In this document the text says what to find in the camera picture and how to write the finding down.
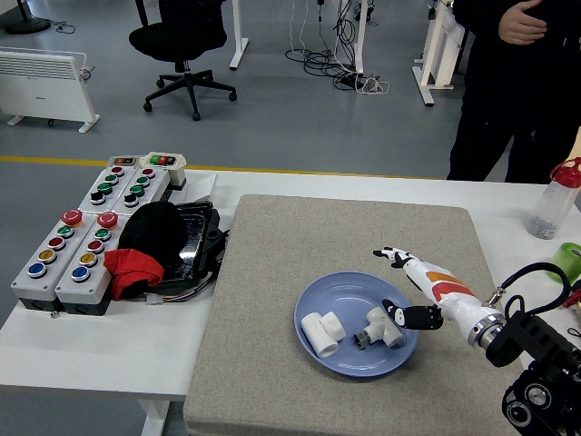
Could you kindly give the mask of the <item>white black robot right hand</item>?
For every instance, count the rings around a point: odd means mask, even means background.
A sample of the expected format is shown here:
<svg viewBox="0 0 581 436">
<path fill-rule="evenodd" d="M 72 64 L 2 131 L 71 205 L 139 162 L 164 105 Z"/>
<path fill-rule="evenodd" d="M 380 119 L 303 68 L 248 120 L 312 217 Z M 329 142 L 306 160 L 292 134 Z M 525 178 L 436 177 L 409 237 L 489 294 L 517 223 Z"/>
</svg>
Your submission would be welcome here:
<svg viewBox="0 0 581 436">
<path fill-rule="evenodd" d="M 430 306 L 399 307 L 389 299 L 383 300 L 385 311 L 398 326 L 411 330 L 437 330 L 445 319 L 452 320 L 458 324 L 461 336 L 469 345 L 483 349 L 504 326 L 502 313 L 482 303 L 447 269 L 424 262 L 398 248 L 385 247 L 373 254 L 390 259 L 391 266 L 402 269 L 432 302 Z"/>
</svg>

